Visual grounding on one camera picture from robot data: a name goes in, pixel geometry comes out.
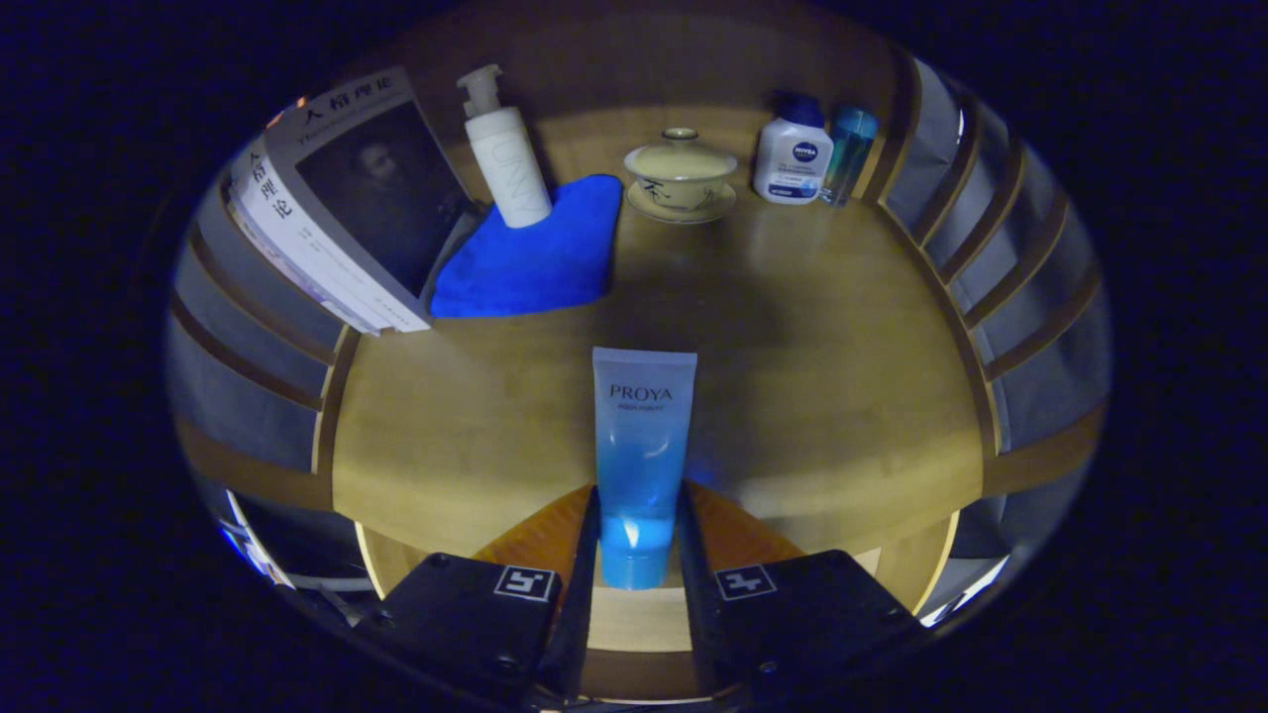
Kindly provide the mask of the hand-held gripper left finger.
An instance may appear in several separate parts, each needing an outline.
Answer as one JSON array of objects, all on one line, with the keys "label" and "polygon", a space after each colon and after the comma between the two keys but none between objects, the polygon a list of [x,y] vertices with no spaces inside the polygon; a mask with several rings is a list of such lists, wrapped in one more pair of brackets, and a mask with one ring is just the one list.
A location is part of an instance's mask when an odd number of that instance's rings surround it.
[{"label": "hand-held gripper left finger", "polygon": [[593,483],[474,557],[429,554],[358,624],[368,651],[481,707],[579,698],[598,539]]}]

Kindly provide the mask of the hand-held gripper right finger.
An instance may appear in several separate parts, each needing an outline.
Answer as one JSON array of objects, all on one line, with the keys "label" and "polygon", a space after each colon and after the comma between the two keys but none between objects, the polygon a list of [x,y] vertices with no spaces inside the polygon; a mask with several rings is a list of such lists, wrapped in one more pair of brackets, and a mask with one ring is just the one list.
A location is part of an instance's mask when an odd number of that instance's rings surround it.
[{"label": "hand-held gripper right finger", "polygon": [[843,551],[801,554],[689,481],[678,542],[697,680],[716,699],[796,699],[874,675],[927,631]]}]

